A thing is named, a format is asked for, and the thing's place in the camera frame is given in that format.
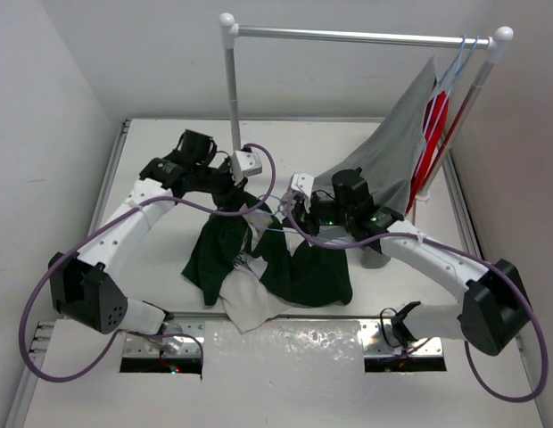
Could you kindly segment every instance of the dark green cloth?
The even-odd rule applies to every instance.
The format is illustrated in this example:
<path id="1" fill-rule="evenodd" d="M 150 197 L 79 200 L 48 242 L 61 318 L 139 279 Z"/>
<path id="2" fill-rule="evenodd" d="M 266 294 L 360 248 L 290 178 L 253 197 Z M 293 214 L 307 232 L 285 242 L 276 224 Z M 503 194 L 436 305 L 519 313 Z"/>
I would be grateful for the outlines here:
<path id="1" fill-rule="evenodd" d="M 251 207 L 257 199 L 245 195 Z M 270 209 L 263 205 L 263 210 Z M 281 229 L 273 218 L 270 228 Z M 284 233 L 264 231 L 254 251 L 252 233 L 244 218 L 210 216 L 182 274 L 203 291 L 206 305 L 214 305 L 225 277 L 233 270 L 241 249 L 255 259 L 262 257 L 267 268 L 260 281 L 276 296 L 304 306 L 317 307 L 351 301 L 352 289 L 346 253 L 302 243 L 291 256 Z"/>

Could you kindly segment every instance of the white bracket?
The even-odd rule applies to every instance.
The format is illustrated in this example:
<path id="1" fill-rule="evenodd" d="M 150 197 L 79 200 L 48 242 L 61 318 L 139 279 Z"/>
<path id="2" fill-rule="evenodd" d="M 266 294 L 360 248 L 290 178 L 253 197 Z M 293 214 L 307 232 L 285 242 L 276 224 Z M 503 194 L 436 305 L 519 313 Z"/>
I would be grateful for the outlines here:
<path id="1" fill-rule="evenodd" d="M 314 185 L 314 177 L 309 174 L 293 174 L 291 183 L 288 186 L 289 193 L 302 193 L 304 196 L 304 208 L 310 209 L 310 196 L 312 195 L 312 187 Z"/>
<path id="2" fill-rule="evenodd" d="M 256 152 L 235 150 L 231 155 L 231 171 L 236 184 L 246 177 L 252 177 L 262 172 L 260 156 Z"/>

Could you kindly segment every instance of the white table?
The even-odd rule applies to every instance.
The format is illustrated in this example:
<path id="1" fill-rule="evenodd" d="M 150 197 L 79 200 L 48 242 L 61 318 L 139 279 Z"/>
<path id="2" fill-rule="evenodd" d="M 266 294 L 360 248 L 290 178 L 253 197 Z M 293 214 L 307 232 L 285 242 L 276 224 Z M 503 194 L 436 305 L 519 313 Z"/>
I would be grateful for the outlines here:
<path id="1" fill-rule="evenodd" d="M 273 153 L 277 167 L 273 194 L 281 195 L 293 172 L 316 175 L 324 171 L 376 127 L 377 123 L 370 122 L 245 121 L 242 134 Z M 146 163 L 167 154 L 186 128 L 213 136 L 220 149 L 230 151 L 228 121 L 133 120 L 110 192 L 102 198 L 107 197 L 104 218 L 128 195 Z M 248 191 L 262 194 L 267 186 L 265 172 L 250 180 Z M 416 226 L 460 246 L 442 173 L 431 194 L 430 201 L 417 208 Z M 212 206 L 209 195 L 190 194 L 188 199 Z M 220 312 L 220 303 L 204 307 L 201 291 L 180 275 L 206 218 L 187 207 L 176 208 L 163 218 L 125 266 L 119 280 L 124 293 L 173 311 Z M 382 269 L 366 270 L 359 265 L 358 251 L 349 251 L 348 257 L 354 290 L 350 305 L 287 313 L 357 317 L 377 315 L 387 306 L 397 308 L 412 300 L 452 302 L 439 285 L 398 260 Z M 328 350 L 307 339 L 314 333 L 332 337 Z M 202 382 L 189 374 L 121 374 L 123 340 L 118 340 L 103 363 L 83 379 L 61 385 L 39 381 L 25 426 L 541 426 L 533 402 L 503 403 L 480 388 L 470 374 L 461 342 L 444 341 L 445 373 L 364 374 L 361 348 L 353 346 L 356 336 L 350 322 L 277 322 L 245 336 L 230 323 L 208 323 Z M 105 340 L 73 321 L 58 321 L 44 369 L 53 374 L 74 372 Z M 475 360 L 493 387 L 510 395 L 528 393 L 514 343 L 497 358 L 476 352 Z"/>

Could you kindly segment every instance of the clothing rack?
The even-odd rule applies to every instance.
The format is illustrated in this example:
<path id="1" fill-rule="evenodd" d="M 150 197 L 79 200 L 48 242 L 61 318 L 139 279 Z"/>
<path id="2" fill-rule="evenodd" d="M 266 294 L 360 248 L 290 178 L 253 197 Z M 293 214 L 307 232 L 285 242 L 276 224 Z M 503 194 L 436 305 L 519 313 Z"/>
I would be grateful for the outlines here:
<path id="1" fill-rule="evenodd" d="M 264 37 L 264 38 L 288 38 L 297 40 L 319 40 L 327 42 L 351 42 L 370 43 L 376 45 L 404 45 L 423 47 L 445 47 L 483 49 L 487 51 L 486 58 L 477 72 L 471 87 L 469 88 L 457 115 L 452 121 L 449 131 L 444 138 L 440 151 L 437 153 L 421 194 L 425 195 L 429 190 L 437 171 L 443 164 L 446 155 L 452 146 L 453 140 L 471 111 L 476 97 L 481 92 L 484 82 L 489 77 L 492 67 L 502 55 L 508 41 L 513 37 L 510 27 L 500 27 L 492 37 L 467 38 L 463 37 L 437 37 L 416 36 L 403 34 L 362 33 L 353 31 L 331 31 L 320 29 L 279 29 L 272 27 L 256 27 L 235 23 L 235 18 L 230 13 L 223 13 L 219 17 L 221 35 L 225 50 L 225 69 L 227 74 L 227 92 L 229 97 L 229 117 L 231 120 L 231 140 L 233 150 L 241 149 L 241 131 L 239 127 L 239 110 L 237 106 L 237 86 L 235 74 L 235 39 L 238 37 Z"/>

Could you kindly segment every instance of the gray cloth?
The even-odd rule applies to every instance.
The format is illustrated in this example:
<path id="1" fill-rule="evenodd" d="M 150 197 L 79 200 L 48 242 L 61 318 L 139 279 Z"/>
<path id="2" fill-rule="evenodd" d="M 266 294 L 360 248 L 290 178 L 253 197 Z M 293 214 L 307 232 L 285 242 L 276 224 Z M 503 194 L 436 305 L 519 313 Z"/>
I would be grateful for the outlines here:
<path id="1" fill-rule="evenodd" d="M 314 190 L 332 192 L 334 173 L 360 167 L 376 204 L 405 214 L 411 178 L 426 146 L 423 122 L 435 79 L 432 57 L 374 134 L 345 160 L 316 177 Z"/>

